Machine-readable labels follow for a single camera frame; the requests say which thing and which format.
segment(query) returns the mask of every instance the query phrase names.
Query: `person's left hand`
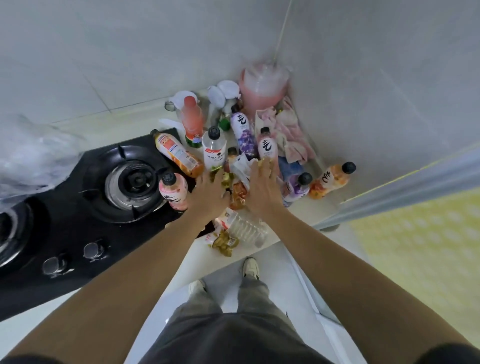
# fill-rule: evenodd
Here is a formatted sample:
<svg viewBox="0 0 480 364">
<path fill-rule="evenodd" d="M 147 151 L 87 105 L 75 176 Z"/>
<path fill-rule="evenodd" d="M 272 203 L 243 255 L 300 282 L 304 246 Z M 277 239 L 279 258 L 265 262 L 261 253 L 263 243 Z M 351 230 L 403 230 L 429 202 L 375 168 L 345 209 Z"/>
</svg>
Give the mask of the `person's left hand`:
<svg viewBox="0 0 480 364">
<path fill-rule="evenodd" d="M 210 181 L 210 172 L 205 171 L 197 178 L 197 185 L 187 196 L 188 210 L 192 216 L 199 218 L 204 225 L 220 216 L 230 204 L 230 192 L 222 187 L 223 168 Z"/>
</svg>

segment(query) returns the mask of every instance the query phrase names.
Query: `pink cloth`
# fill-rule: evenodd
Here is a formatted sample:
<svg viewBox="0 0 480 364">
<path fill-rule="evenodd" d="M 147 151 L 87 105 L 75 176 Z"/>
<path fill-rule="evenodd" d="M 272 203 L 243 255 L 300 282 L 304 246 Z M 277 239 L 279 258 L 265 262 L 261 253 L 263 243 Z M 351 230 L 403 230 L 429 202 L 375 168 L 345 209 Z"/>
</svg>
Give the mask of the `pink cloth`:
<svg viewBox="0 0 480 364">
<path fill-rule="evenodd" d="M 290 98 L 285 96 L 279 106 L 283 111 L 278 115 L 273 107 L 256 111 L 255 137 L 258 139 L 260 129 L 268 126 L 278 145 L 278 155 L 285 157 L 288 163 L 298 161 L 304 164 L 308 159 L 315 158 L 315 152 L 300 129 Z"/>
</svg>

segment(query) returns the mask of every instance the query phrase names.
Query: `forearm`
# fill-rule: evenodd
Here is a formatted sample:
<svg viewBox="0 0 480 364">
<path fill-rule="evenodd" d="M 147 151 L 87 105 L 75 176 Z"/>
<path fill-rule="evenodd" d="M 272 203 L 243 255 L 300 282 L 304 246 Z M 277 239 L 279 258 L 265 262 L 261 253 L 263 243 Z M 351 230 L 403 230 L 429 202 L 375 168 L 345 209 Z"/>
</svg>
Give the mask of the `forearm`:
<svg viewBox="0 0 480 364">
<path fill-rule="evenodd" d="M 264 219 L 368 363 L 413 363 L 441 343 L 468 343 L 433 310 L 286 209 Z"/>
<path fill-rule="evenodd" d="M 65 363 L 123 363 L 138 331 L 204 227 L 185 213 L 94 278 L 10 353 Z"/>
</svg>

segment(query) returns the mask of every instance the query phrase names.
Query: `shoe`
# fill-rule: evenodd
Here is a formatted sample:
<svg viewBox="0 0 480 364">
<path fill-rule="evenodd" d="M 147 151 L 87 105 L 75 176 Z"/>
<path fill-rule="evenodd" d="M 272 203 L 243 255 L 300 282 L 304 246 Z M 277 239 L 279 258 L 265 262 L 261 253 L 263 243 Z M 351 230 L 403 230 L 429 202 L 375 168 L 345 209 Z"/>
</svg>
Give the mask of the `shoe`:
<svg viewBox="0 0 480 364">
<path fill-rule="evenodd" d="M 247 274 L 260 279 L 260 268 L 255 258 L 247 258 L 243 263 L 243 276 L 246 277 Z"/>
<path fill-rule="evenodd" d="M 196 280 L 195 282 L 192 282 L 188 285 L 189 296 L 201 290 L 204 290 L 205 292 L 207 292 L 205 282 L 202 279 Z"/>
</svg>

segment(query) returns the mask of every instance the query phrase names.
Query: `hand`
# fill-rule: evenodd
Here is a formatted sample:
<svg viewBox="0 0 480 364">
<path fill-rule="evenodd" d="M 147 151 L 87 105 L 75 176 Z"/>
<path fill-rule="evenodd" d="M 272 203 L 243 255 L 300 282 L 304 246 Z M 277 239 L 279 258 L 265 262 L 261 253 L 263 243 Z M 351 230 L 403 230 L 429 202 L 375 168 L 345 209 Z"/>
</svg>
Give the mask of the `hand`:
<svg viewBox="0 0 480 364">
<path fill-rule="evenodd" d="M 223 168 L 210 181 L 210 172 L 205 171 L 197 178 L 197 185 L 187 196 L 188 209 L 185 214 L 195 216 L 204 225 L 220 216 L 230 204 L 230 193 L 225 193 L 222 187 Z"/>
<path fill-rule="evenodd" d="M 263 220 L 267 220 L 274 211 L 285 208 L 274 168 L 275 164 L 270 158 L 263 159 L 260 167 L 258 161 L 252 163 L 250 190 L 245 204 L 251 212 Z"/>
</svg>

